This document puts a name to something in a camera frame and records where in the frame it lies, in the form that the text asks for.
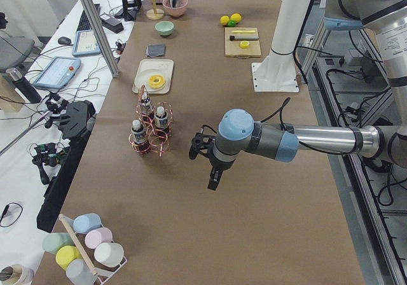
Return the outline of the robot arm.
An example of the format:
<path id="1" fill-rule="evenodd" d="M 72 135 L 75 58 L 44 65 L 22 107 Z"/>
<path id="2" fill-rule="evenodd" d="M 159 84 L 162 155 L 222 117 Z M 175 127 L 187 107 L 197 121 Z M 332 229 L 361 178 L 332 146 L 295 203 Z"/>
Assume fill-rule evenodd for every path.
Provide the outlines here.
<path id="1" fill-rule="evenodd" d="M 282 0 L 272 47 L 267 58 L 252 70 L 256 91 L 291 92 L 287 69 L 309 0 Z M 324 17 L 329 30 L 367 28 L 376 38 L 397 110 L 406 119 L 406 0 L 326 0 Z M 243 109 L 227 111 L 214 136 L 199 131 L 189 157 L 202 155 L 212 166 L 209 188 L 215 190 L 223 171 L 241 151 L 290 162 L 299 149 L 332 155 L 358 153 L 406 167 L 406 123 L 364 128 L 270 124 L 256 121 Z"/>

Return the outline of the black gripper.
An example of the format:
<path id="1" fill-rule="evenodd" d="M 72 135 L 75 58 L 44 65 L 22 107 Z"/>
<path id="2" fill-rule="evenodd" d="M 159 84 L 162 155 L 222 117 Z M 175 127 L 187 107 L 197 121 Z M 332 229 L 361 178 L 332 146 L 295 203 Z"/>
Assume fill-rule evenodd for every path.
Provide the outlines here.
<path id="1" fill-rule="evenodd" d="M 212 165 L 212 169 L 210 172 L 210 178 L 207 188 L 212 191 L 216 191 L 219 186 L 223 171 L 230 169 L 234 163 L 234 160 L 225 162 L 213 156 L 209 158 L 209 161 Z"/>

